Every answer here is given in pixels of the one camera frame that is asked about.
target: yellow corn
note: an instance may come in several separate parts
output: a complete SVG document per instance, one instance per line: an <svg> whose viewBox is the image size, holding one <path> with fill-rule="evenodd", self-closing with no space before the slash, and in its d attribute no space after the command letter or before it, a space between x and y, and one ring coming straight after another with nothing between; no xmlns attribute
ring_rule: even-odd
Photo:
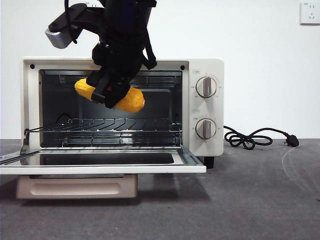
<svg viewBox="0 0 320 240"><path fill-rule="evenodd" d="M86 78L80 79L74 84L74 88L79 95L91 101L91 95L96 88L88 85L86 81ZM143 93L134 87L130 87L126 96L115 105L117 109L129 113L139 112L144 106L145 99Z"/></svg>

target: oven knob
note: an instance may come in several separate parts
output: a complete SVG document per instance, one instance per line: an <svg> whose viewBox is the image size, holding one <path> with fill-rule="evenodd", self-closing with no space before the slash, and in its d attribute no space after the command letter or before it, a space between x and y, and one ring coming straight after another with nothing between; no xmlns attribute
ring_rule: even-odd
<svg viewBox="0 0 320 240"><path fill-rule="evenodd" d="M202 119L195 126L195 131L202 139L210 139L216 133L216 124L210 119Z"/></svg>
<svg viewBox="0 0 320 240"><path fill-rule="evenodd" d="M216 93L217 84L212 77L206 76L198 80L195 89L201 97L210 98Z"/></svg>

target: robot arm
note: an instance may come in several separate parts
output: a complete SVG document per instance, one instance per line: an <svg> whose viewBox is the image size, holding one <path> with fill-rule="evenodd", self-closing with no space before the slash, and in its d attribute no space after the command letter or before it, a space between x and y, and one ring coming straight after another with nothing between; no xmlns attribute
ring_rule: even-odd
<svg viewBox="0 0 320 240"><path fill-rule="evenodd" d="M83 29L99 36L92 59L101 66L86 79L95 90L91 99L113 108L123 99L130 81L142 64L148 69L157 65L150 44L147 25L155 0L99 0L104 7L87 7L84 3L68 6L45 31L53 46L66 48Z"/></svg>

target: oven door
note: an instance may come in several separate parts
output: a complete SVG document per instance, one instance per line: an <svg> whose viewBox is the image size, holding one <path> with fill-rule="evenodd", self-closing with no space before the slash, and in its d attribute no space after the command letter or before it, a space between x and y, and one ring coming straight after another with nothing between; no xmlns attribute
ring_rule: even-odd
<svg viewBox="0 0 320 240"><path fill-rule="evenodd" d="M177 149L40 150L0 157L4 175L205 173L192 153Z"/></svg>

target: power cord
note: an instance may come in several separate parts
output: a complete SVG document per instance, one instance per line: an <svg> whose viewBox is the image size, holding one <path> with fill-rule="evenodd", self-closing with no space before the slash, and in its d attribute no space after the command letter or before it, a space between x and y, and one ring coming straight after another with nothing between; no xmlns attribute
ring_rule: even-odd
<svg viewBox="0 0 320 240"><path fill-rule="evenodd" d="M262 131L274 131L274 132L283 134L286 137L285 143L288 146L292 146L292 147L299 146L299 140L295 135L290 135L284 131L281 131L275 128L270 128L270 127L260 128L249 135L244 135L229 126L223 126L223 127L225 129L230 130L224 135L224 140L226 140L234 148L242 144L246 150L253 150L256 145L259 145L259 146L271 145L273 143L273 140L271 137L268 137L265 135L256 135L257 133ZM267 140L267 142L260 142L260 141L256 141L255 139L265 139Z"/></svg>

